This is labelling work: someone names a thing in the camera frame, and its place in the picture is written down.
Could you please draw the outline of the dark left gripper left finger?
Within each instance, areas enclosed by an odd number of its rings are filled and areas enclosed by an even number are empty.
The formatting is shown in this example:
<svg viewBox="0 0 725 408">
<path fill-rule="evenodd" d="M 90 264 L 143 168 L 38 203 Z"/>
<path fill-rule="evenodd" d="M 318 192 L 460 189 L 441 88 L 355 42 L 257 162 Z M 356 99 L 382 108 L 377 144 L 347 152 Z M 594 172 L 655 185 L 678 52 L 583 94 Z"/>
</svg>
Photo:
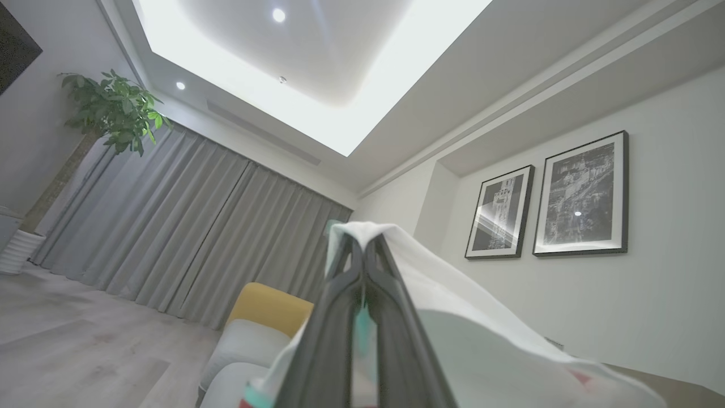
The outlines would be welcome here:
<svg viewBox="0 0 725 408">
<path fill-rule="evenodd" d="M 343 241 L 275 398 L 277 407 L 351 406 L 354 320 L 362 304 L 362 273 L 360 245 Z"/>
</svg>

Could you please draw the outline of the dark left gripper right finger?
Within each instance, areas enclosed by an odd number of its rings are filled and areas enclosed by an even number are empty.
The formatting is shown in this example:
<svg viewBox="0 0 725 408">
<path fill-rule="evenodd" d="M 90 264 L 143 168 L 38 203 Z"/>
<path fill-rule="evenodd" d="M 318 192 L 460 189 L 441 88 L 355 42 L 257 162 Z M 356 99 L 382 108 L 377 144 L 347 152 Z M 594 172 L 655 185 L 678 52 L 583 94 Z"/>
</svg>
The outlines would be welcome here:
<svg viewBox="0 0 725 408">
<path fill-rule="evenodd" d="M 377 325 L 378 405 L 456 407 L 402 274 L 384 238 L 365 248 L 365 304 Z"/>
</svg>

